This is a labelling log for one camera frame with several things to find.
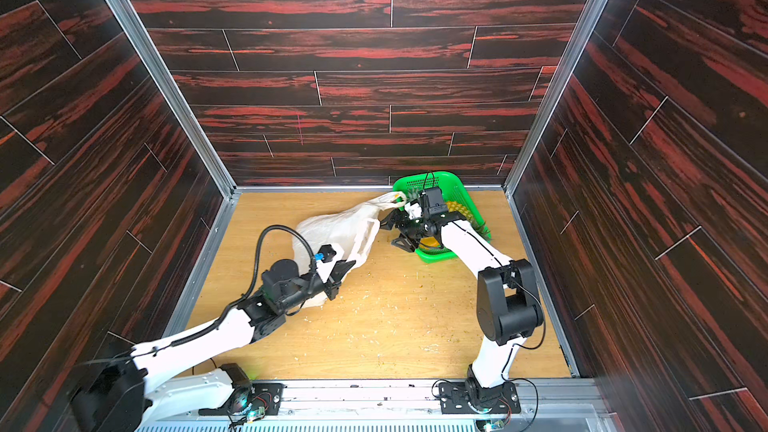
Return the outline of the yellow pineapple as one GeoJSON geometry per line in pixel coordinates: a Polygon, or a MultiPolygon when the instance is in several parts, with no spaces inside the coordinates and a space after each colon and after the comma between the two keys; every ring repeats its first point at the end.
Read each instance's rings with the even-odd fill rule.
{"type": "Polygon", "coordinates": [[[424,254],[439,254],[446,251],[446,248],[434,237],[423,237],[419,241],[418,250],[424,254]]]}
{"type": "Polygon", "coordinates": [[[474,221],[474,215],[462,203],[459,203],[459,202],[456,202],[456,201],[447,201],[446,202],[446,207],[448,208],[449,212],[458,212],[459,214],[461,214],[470,223],[472,223],[474,221]]]}

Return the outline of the white plastic bag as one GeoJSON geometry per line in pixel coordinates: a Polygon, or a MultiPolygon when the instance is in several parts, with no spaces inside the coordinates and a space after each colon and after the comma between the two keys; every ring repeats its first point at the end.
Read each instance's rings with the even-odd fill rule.
{"type": "Polygon", "coordinates": [[[352,270],[355,270],[370,254],[380,229],[380,213],[398,208],[398,203],[405,199],[403,192],[388,192],[342,212],[310,217],[299,223],[296,231],[315,253],[326,244],[340,245],[342,259],[354,260],[352,270]]]}

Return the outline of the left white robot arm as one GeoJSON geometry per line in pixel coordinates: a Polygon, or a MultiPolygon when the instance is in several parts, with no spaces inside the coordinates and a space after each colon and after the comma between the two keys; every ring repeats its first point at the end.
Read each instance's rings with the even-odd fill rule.
{"type": "Polygon", "coordinates": [[[335,298],[355,260],[320,262],[300,275],[294,261],[276,262],[251,297],[223,317],[173,336],[134,346],[130,352],[89,364],[70,400],[82,431],[135,431],[197,409],[222,407],[249,385],[244,371],[224,364],[211,372],[183,371],[219,354],[253,344],[285,324],[289,311],[324,294],[335,298]]]}

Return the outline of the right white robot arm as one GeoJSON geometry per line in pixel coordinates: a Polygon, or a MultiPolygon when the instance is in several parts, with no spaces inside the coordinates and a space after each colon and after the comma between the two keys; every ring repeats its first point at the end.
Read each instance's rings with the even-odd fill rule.
{"type": "Polygon", "coordinates": [[[517,352],[545,325],[532,265],[492,246],[468,216],[449,208],[437,187],[397,204],[381,227],[398,230],[393,244],[407,252],[416,251],[425,238],[436,240],[476,277],[476,316],[484,339],[465,384],[482,399],[500,395],[517,352]]]}

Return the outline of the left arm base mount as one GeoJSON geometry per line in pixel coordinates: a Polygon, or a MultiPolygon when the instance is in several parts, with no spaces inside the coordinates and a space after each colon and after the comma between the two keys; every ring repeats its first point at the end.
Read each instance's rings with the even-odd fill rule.
{"type": "Polygon", "coordinates": [[[247,424],[279,413],[285,390],[283,383],[252,381],[234,363],[223,364],[215,372],[226,374],[232,382],[232,392],[219,407],[199,409],[199,416],[226,418],[229,431],[241,431],[247,424]]]}

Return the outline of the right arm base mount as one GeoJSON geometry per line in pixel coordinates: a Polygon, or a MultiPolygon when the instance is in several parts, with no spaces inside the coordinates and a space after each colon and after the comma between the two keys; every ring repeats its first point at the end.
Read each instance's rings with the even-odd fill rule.
{"type": "Polygon", "coordinates": [[[463,381],[437,379],[430,392],[444,415],[482,415],[475,421],[478,431],[501,431],[521,413],[516,386],[510,381],[482,388],[469,374],[463,381]]]}

